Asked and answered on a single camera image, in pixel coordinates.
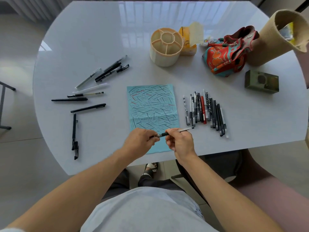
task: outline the round table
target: round table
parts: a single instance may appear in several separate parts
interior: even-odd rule
[[[180,127],[187,127],[183,95],[203,89],[223,108],[229,138],[199,123],[191,131],[198,155],[285,143],[305,138],[308,120],[305,81],[290,51],[259,68],[279,76],[280,92],[266,94],[244,88],[240,73],[221,78],[202,61],[180,56],[175,65],[156,66],[149,57],[150,36],[158,28],[179,30],[193,21],[204,35],[216,38],[243,26],[260,30],[268,17],[250,2],[91,2],[69,4],[47,31],[33,78],[34,102],[43,137],[68,175],[76,174],[120,148],[130,132],[127,86],[172,84]],[[105,69],[124,55],[125,71],[105,79],[104,95],[84,102],[52,102],[66,98],[98,67]],[[86,87],[95,86],[94,80]],[[106,103],[105,108],[77,113],[79,158],[72,147],[71,110]],[[147,154],[131,165],[175,159],[173,151]]]

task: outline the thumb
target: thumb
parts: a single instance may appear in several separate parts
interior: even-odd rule
[[[167,129],[166,132],[168,132],[169,135],[175,138],[175,140],[182,138],[182,134],[174,129]]]
[[[150,138],[148,141],[147,141],[147,145],[149,145],[150,147],[153,146],[156,142],[160,141],[160,138]]]

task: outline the red pen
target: red pen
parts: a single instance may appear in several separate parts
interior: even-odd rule
[[[206,121],[206,113],[205,113],[205,105],[204,105],[204,96],[201,96],[201,102],[202,102],[202,110],[203,110],[204,124],[207,124],[207,121]]]

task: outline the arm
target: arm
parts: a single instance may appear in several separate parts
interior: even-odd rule
[[[226,231],[283,232],[259,207],[230,186],[195,153],[191,133],[168,129],[166,143],[190,174]]]
[[[102,162],[71,177],[40,199],[7,228],[26,232],[78,231],[119,173],[159,141],[155,131],[134,129],[123,147]]]

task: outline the forearm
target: forearm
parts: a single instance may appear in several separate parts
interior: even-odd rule
[[[123,150],[80,172],[11,223],[26,232],[78,231],[119,175],[131,163]]]
[[[188,161],[184,168],[226,231],[282,231],[276,222],[226,183],[198,156]]]

